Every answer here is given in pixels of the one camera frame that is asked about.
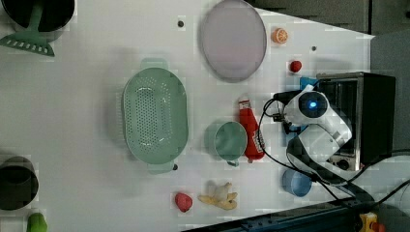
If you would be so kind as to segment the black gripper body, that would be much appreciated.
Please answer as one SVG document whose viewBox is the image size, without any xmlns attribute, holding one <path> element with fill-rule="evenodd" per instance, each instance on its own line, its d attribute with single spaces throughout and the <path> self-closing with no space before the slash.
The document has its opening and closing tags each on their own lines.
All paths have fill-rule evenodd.
<svg viewBox="0 0 410 232">
<path fill-rule="evenodd" d="M 281 103 L 281 106 L 278 106 L 278 113 L 275 113 L 273 116 L 275 122 L 282 122 L 284 120 L 284 108 L 300 93 L 301 90 L 274 94 L 273 100 Z"/>
</svg>

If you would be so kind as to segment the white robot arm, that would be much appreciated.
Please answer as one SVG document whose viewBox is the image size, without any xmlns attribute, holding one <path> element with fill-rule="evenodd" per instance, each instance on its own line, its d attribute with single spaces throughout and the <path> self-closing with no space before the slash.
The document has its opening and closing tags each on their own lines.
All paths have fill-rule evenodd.
<svg viewBox="0 0 410 232">
<path fill-rule="evenodd" d="M 342 169 L 328 163 L 328 159 L 352 138 L 352 131 L 332 109 L 326 96 L 307 85 L 303 90 L 276 93 L 273 100 L 283 104 L 282 112 L 274 117 L 276 121 L 282 121 L 287 130 L 291 126 L 305 127 L 288 142 L 286 156 L 291 165 L 317 181 L 341 188 L 360 201 L 373 201 L 368 192 L 342 176 Z"/>
</svg>

